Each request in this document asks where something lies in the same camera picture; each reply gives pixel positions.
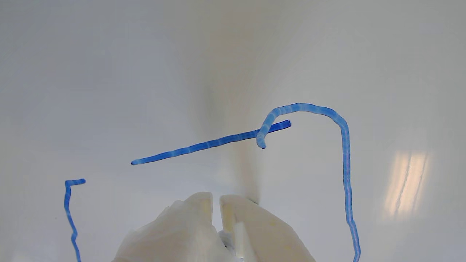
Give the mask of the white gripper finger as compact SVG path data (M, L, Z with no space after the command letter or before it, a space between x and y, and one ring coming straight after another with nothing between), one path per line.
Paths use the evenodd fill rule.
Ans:
M239 195L220 197L223 229L236 239L234 226L244 224L258 262L314 262L296 231L286 222Z
M149 224L126 235L115 262L235 262L212 224L213 195L175 201Z

